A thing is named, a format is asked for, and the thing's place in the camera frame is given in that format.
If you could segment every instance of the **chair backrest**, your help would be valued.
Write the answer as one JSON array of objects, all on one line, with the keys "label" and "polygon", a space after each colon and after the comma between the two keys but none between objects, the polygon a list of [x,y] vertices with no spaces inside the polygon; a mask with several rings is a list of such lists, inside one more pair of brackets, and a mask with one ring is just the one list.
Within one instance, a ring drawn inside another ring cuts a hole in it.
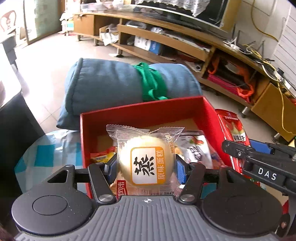
[{"label": "chair backrest", "polygon": [[[1,25],[1,28],[3,29],[3,31],[6,31],[6,30],[10,29],[12,26],[14,26],[16,18],[17,18],[17,14],[15,13],[14,10],[11,10],[11,11],[5,13],[0,19],[0,25]],[[2,19],[6,19],[6,21],[5,21],[6,26],[2,25],[3,24]]]}]

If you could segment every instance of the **checkered tablecloth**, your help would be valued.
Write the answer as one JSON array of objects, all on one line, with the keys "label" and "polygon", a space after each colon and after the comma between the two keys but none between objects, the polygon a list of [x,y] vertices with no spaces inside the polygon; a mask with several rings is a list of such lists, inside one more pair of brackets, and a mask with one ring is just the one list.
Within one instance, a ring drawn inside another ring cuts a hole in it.
[{"label": "checkered tablecloth", "polygon": [[[20,188],[26,192],[67,164],[83,168],[79,131],[58,130],[40,137],[21,157],[15,174]],[[84,183],[77,186],[86,193]]]}]

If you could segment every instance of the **gray ribbed plate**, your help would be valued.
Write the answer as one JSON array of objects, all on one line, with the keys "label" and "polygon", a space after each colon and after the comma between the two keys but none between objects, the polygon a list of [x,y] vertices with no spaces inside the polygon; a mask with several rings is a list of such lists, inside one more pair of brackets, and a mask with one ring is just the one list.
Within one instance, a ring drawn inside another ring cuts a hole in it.
[{"label": "gray ribbed plate", "polygon": [[172,196],[122,196],[101,206],[80,229],[55,237],[26,233],[18,241],[276,241],[275,235],[241,238],[219,232],[207,224],[197,208],[183,205]]}]

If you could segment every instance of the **red logo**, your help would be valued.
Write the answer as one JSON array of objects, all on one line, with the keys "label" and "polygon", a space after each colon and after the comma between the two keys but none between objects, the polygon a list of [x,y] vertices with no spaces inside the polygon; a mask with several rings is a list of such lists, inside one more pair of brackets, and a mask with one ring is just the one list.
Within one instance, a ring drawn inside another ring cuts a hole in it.
[{"label": "red logo", "polygon": [[116,197],[119,199],[122,195],[127,195],[128,190],[126,189],[126,181],[125,180],[117,180],[117,190]]}]

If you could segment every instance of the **black circular cover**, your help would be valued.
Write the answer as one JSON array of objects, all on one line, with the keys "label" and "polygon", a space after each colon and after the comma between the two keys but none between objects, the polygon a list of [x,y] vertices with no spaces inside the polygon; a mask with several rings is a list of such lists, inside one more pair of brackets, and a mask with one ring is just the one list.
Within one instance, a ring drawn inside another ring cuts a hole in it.
[{"label": "black circular cover", "polygon": [[92,213],[92,201],[67,183],[43,182],[18,197],[12,206],[18,228],[42,236],[72,231]]},{"label": "black circular cover", "polygon": [[264,235],[275,231],[281,218],[279,201],[255,186],[232,183],[208,194],[205,217],[217,228],[236,235]]}]

